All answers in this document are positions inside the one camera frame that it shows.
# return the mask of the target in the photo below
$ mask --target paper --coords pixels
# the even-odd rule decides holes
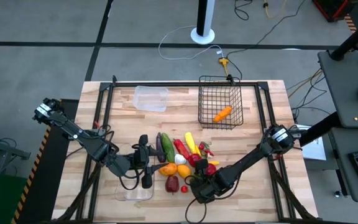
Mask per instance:
[[[297,124],[296,125],[300,130],[307,130],[310,126]],[[318,160],[327,160],[326,151],[324,150],[323,138],[320,137],[311,143],[302,147],[303,157],[306,159],[318,159]]]

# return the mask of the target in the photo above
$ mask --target black wire basket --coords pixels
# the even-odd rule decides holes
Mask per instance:
[[[225,107],[232,108],[223,120],[214,122]],[[198,87],[198,122],[207,129],[233,129],[242,125],[242,98],[240,79],[232,76],[201,76]]]

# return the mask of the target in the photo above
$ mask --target purple eggplant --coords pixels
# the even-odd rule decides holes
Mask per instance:
[[[164,150],[162,149],[162,145],[161,145],[161,133],[158,133],[157,134],[157,138],[156,138],[156,150],[158,151],[158,152],[164,152]],[[159,162],[165,162],[167,159],[166,159],[166,157],[165,157],[165,155],[161,155],[161,156],[157,156],[157,159],[158,159],[158,161]]]

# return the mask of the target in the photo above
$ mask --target gray floor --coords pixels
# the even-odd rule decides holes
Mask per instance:
[[[285,14],[293,14],[298,0],[288,0]],[[0,0],[0,41],[93,42],[96,40],[106,1],[2,1]],[[195,24],[196,1],[114,0],[103,42],[160,42],[173,29]],[[270,11],[279,11],[279,1],[271,1]],[[267,19],[262,1],[244,8],[249,21],[239,20],[233,1],[217,0],[213,29],[215,43],[254,44],[278,21]],[[180,30],[167,42],[190,43],[190,30]],[[327,23],[311,1],[306,1],[295,18],[283,21],[263,44],[337,45],[350,34],[344,21]],[[167,57],[189,57],[200,49],[162,49]],[[310,77],[319,68],[315,50],[247,50],[230,59],[240,68],[243,79],[282,79],[291,86]],[[0,47],[0,138],[16,139],[18,147],[30,151],[28,161],[15,161],[17,175],[27,177],[40,146],[45,126],[31,120],[34,109],[45,97],[78,99],[92,48]],[[200,75],[223,75],[216,50],[193,60],[168,61],[157,49],[101,49],[93,81],[110,80],[196,80]],[[229,72],[238,76],[229,66]],[[327,90],[322,81],[318,88]],[[296,106],[308,85],[290,98]],[[312,91],[308,99],[318,95]],[[310,104],[333,112],[329,93]],[[315,124],[326,115],[302,109],[298,120]],[[14,169],[7,173],[13,175]],[[358,203],[351,198],[334,198],[339,189],[334,172],[308,169],[320,217],[327,220],[358,222]]]

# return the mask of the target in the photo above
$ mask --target wooden tabletop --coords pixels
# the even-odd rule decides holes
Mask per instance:
[[[100,82],[85,82],[83,85],[75,123],[84,129],[92,127],[99,84]],[[293,119],[284,82],[272,80],[268,81],[268,84],[277,123],[290,127]],[[142,134],[148,134],[149,143],[153,145],[158,132],[167,133],[171,138],[181,139],[185,144],[184,135],[190,131],[196,144],[200,141],[210,143],[211,151],[216,155],[214,160],[220,162],[218,166],[220,168],[233,164],[259,143],[262,133],[254,87],[242,87],[244,124],[231,131],[201,129],[197,120],[198,87],[169,87],[168,89],[167,110],[164,113],[136,110],[132,105],[133,87],[114,89],[109,124],[115,131],[112,141],[120,147],[120,153],[133,152],[131,145],[137,143]],[[262,101],[268,118],[263,93]],[[71,142],[68,153],[79,147],[77,142]],[[312,215],[317,216],[301,151],[292,149],[284,157],[292,191],[305,208]],[[62,215],[80,191],[85,158],[86,152],[82,150],[66,160],[53,218]],[[194,196],[191,192],[167,193],[166,179],[167,177],[156,172],[154,191],[147,191],[139,186],[134,192],[128,193],[123,190],[116,176],[107,168],[102,168],[94,222],[185,222],[185,209]],[[179,180],[180,186],[184,185],[183,179],[179,177]],[[86,198],[85,211],[88,211],[90,192]],[[288,216],[285,196],[282,191],[280,193],[284,213]],[[130,200],[148,197],[151,199]],[[262,159],[243,173],[232,197],[209,203],[207,209],[205,222],[277,221],[266,159]],[[194,203],[189,209],[188,218],[196,222],[203,213],[204,205]]]

